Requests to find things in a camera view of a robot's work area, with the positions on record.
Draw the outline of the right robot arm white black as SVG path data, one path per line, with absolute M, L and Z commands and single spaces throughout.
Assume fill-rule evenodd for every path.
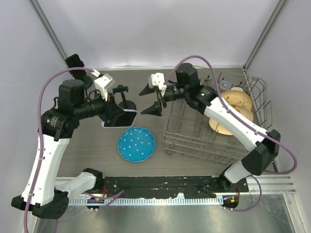
M 181 64 L 175 74 L 177 81 L 169 81 L 168 84 L 164 83 L 162 73 L 148 77 L 148 83 L 139 95 L 156 93 L 157 100 L 142 114 L 161 116 L 168 102 L 184 99 L 190 108 L 228 129 L 249 152 L 220 174 L 218 188 L 229 192 L 241 179 L 261 175 L 279 153 L 280 133 L 276 130 L 269 132 L 256 125 L 227 103 L 214 88 L 202 85 L 192 64 Z

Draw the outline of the black smartphone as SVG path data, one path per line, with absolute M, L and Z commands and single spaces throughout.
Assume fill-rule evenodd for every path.
M 73 67 L 84 67 L 85 64 L 84 62 L 80 59 L 78 54 L 73 54 L 65 59 L 65 62 L 68 66 L 68 68 L 73 68 Z

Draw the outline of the lavender smartphone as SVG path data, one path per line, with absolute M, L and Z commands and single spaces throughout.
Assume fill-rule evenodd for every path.
M 124 114 L 116 119 L 102 122 L 104 128 L 129 128 L 133 125 L 137 116 L 137 111 L 133 109 L 124 109 Z

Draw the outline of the black phone stand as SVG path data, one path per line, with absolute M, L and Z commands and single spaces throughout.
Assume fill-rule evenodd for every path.
M 128 93 L 128 91 L 128 86 L 123 86 L 122 84 L 112 89 L 113 94 L 121 94 L 122 102 L 119 103 L 119 107 L 126 110 L 136 110 L 136 104 L 133 101 L 126 99 L 125 92 Z

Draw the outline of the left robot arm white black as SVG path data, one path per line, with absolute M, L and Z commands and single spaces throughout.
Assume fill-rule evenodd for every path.
M 35 163 L 24 191 L 12 199 L 12 207 L 38 218 L 59 219 L 72 199 L 86 191 L 102 191 L 103 174 L 91 168 L 64 185 L 55 185 L 61 159 L 80 121 L 91 117 L 109 121 L 124 114 L 108 91 L 113 79 L 103 76 L 94 82 L 98 95 L 92 100 L 86 97 L 83 81 L 63 82 L 55 100 L 58 107 L 39 114 Z

